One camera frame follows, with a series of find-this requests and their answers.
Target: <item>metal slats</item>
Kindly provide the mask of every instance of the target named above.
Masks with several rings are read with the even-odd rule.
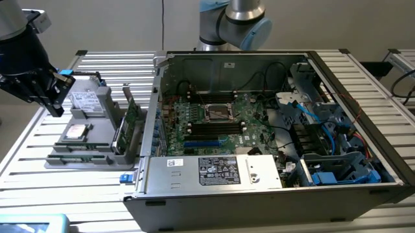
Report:
[[[387,100],[379,95],[355,64],[335,50],[319,51],[351,95],[362,102],[363,110],[372,118],[386,135],[394,134],[394,127],[406,135],[414,133],[407,119]],[[123,83],[129,83],[135,98],[148,107],[151,92],[153,54],[149,52],[88,52],[80,62],[83,71],[103,70],[101,75],[113,92],[112,97],[127,103],[121,94]],[[141,232],[123,203],[119,201],[121,187],[117,185],[123,171],[84,171],[71,169],[45,169],[44,158],[52,151],[65,124],[71,118],[69,103],[61,118],[47,113],[28,133],[20,149],[0,177],[1,213],[64,213],[71,220],[72,232]],[[415,146],[396,147],[410,166],[415,169]],[[415,196],[399,204],[387,204],[368,211],[352,222],[300,224],[278,227],[217,230],[217,233],[320,233],[320,232],[388,232],[407,233],[415,230]]]

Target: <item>robotic arm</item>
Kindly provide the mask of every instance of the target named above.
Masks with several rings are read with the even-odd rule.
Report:
[[[258,50],[266,42],[272,23],[264,17],[260,0],[201,0],[197,50]]]
[[[60,117],[75,78],[60,75],[48,61],[36,36],[48,26],[44,11],[21,10],[16,0],[0,0],[0,89]]]

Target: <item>aluminum extrusion table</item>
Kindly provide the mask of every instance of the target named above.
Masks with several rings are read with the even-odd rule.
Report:
[[[415,120],[408,110],[390,98],[388,91],[350,54],[318,51],[368,117],[386,135],[406,162],[415,169]],[[112,88],[112,98],[127,104],[123,83],[131,84],[136,102],[148,107],[152,87],[153,52],[88,52],[76,56],[71,67],[99,71]],[[136,233],[139,225],[120,202],[119,177],[123,171],[45,169],[52,151],[69,121],[69,101],[61,118],[39,109],[16,144],[0,164],[0,214],[63,213],[71,232]],[[415,232],[415,196],[399,204],[384,204],[352,222],[287,225],[217,230],[228,232]]]

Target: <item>gray wall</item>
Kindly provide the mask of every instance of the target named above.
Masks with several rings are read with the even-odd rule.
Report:
[[[165,1],[165,49],[189,50],[199,38],[199,1]],[[263,0],[274,30],[263,49],[348,48],[360,60],[387,48],[414,48],[415,0]],[[161,49],[161,0],[19,0],[52,20],[40,35],[63,68],[80,49]],[[20,103],[0,93],[1,102]]]

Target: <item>blue cable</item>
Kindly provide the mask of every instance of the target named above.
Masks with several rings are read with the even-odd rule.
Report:
[[[296,107],[298,107],[307,115],[310,115],[311,117],[314,117],[314,118],[316,119],[316,121],[318,121],[319,124],[322,124],[320,118],[318,117],[318,115],[315,115],[315,114],[312,114],[311,112],[308,112],[308,111],[303,108],[303,106],[300,106],[299,104],[296,105]],[[336,146],[335,146],[335,140],[332,139],[332,136],[331,136],[331,134],[330,134],[330,131],[328,131],[327,127],[326,127],[324,125],[322,125],[322,128],[323,128],[324,133],[326,133],[327,136],[328,136],[330,143],[331,143],[331,155],[334,155],[334,154],[335,154],[335,148],[336,148]]]

